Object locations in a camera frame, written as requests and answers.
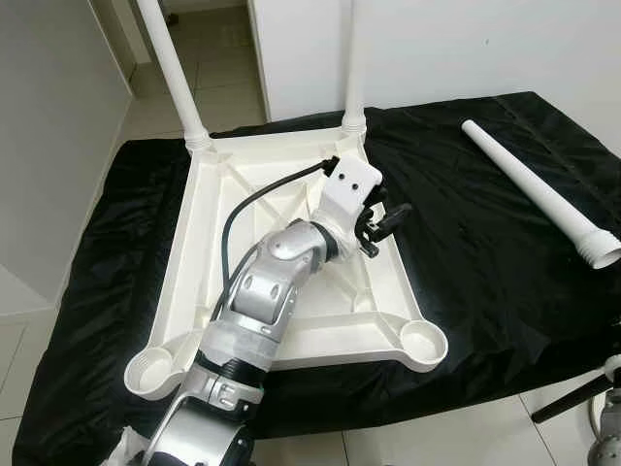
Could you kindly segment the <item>white plastic table top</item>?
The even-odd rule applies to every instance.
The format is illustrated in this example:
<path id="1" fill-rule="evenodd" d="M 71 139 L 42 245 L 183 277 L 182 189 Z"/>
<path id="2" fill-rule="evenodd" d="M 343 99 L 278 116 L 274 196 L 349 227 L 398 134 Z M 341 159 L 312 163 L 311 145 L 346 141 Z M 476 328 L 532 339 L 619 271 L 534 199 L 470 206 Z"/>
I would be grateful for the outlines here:
<path id="1" fill-rule="evenodd" d="M 172 252 L 147 344 L 128 361 L 124 385 L 147 400 L 180 389 L 223 289 L 223 268 L 296 220 L 311 220 L 320 190 L 342 156 L 368 160 L 364 133 L 338 127 L 266 136 L 213 138 L 190 152 Z M 344 251 L 307 280 L 276 351 L 274 370 L 394 360 L 426 373 L 446 358 L 438 325 L 421 314 L 392 234 L 376 223 L 394 201 L 372 207 L 378 255 L 353 235 Z"/>

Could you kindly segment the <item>white round stand base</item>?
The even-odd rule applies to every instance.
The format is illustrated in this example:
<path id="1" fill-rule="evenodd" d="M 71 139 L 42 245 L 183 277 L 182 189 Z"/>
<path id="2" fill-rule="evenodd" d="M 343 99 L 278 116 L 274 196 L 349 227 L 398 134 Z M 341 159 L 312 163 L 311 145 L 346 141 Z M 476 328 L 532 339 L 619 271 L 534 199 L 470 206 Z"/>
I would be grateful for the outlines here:
<path id="1" fill-rule="evenodd" d="M 596 466 L 599 462 L 600 448 L 602 447 L 602 416 L 606 404 L 606 392 L 600 392 L 582 404 L 584 418 L 587 423 L 590 438 L 587 440 L 586 465 Z"/>

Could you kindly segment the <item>clear plastic wrap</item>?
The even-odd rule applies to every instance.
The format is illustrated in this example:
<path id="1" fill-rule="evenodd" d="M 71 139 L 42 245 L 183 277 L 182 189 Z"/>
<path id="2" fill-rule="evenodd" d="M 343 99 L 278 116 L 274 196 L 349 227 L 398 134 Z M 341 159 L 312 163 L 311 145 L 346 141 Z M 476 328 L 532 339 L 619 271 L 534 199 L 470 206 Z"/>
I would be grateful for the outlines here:
<path id="1" fill-rule="evenodd" d="M 146 466 L 144 458 L 150 447 L 150 439 L 137 432 L 133 427 L 125 426 L 121 430 L 118 444 L 99 466 Z"/>

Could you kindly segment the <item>black cloth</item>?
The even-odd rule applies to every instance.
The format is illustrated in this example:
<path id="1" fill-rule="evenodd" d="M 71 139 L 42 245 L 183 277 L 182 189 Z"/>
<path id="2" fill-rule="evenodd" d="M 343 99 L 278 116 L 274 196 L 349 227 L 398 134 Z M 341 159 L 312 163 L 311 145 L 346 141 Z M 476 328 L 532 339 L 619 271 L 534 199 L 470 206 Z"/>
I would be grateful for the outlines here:
<path id="1" fill-rule="evenodd" d="M 280 370 L 258 439 L 373 429 L 581 376 L 618 352 L 621 271 L 595 270 L 462 132 L 473 120 L 603 229 L 621 226 L 621 161 L 534 92 L 367 110 L 367 156 L 413 293 L 446 333 L 446 359 Z M 101 466 L 127 427 L 146 435 L 167 401 L 121 384 L 146 341 L 190 169 L 181 139 L 124 143 L 77 244 L 49 349 L 8 448 L 12 466 Z"/>

